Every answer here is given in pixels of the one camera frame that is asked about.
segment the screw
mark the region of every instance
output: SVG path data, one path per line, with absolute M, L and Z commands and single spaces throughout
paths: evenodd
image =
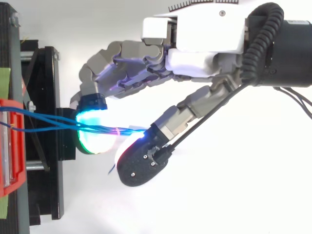
M 54 59 L 55 59 L 56 61 L 60 61 L 60 54 L 59 54 L 59 52 L 55 52 L 55 53 L 54 53 Z
M 222 16 L 222 17 L 223 17 L 223 16 L 225 16 L 225 15 L 226 15 L 226 12 L 225 12 L 225 11 L 220 11 L 220 13 L 219 13 L 219 14 L 220 14 L 220 16 Z
M 16 28 L 20 27 L 18 13 L 13 13 L 13 15 L 10 18 L 10 22 L 14 27 Z
M 36 106 L 34 105 L 34 103 L 33 103 L 32 101 L 30 101 L 30 102 L 28 103 L 28 110 L 29 110 L 30 112 L 34 112 L 36 109 L 37 109 L 37 108 L 36 108 Z
M 271 75 L 275 74 L 276 72 L 277 72 L 277 70 L 276 70 L 276 69 L 274 69 L 274 70 L 270 70 L 270 74 L 271 74 Z

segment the black metal frame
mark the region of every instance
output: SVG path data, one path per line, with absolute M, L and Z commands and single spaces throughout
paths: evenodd
M 16 11 L 0 2 L 0 67 L 11 68 L 9 98 L 23 102 L 20 66 L 20 36 Z M 7 219 L 0 220 L 1 234 L 29 234 L 27 183 L 9 195 Z
M 71 117 L 72 109 L 60 108 L 56 49 L 39 49 L 37 40 L 20 41 L 15 13 L 0 2 L 0 67 L 11 68 L 9 99 L 24 103 L 26 109 L 31 100 L 38 113 Z M 30 61 L 21 62 L 21 50 L 34 52 Z M 48 126 L 28 117 L 24 120 L 25 128 Z M 25 134 L 25 143 L 26 160 L 40 160 L 44 170 L 27 171 L 27 181 L 9 195 L 7 219 L 0 219 L 1 234 L 29 234 L 30 225 L 40 224 L 40 215 L 60 219 L 64 214 L 62 161 L 76 158 L 72 132 Z
M 21 51 L 34 52 L 30 61 L 22 61 L 22 75 L 29 95 L 24 95 L 25 107 L 31 100 L 38 113 L 68 117 L 72 110 L 60 108 L 57 50 L 54 47 L 39 49 L 37 40 L 26 40 L 21 44 Z M 25 118 L 25 128 L 48 126 L 46 122 Z M 64 214 L 62 161 L 76 156 L 68 135 L 70 131 L 25 134 L 26 160 L 46 163 L 45 170 L 27 172 L 30 225 L 39 225 L 40 215 L 52 215 L 55 220 Z

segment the blue light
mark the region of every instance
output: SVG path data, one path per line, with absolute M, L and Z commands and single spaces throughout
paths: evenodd
M 108 126 L 112 118 L 109 117 L 107 110 L 91 110 L 80 112 L 76 116 L 76 121 L 88 125 Z M 84 149 L 92 154 L 104 153 L 110 150 L 117 136 L 88 133 L 78 131 L 78 137 Z

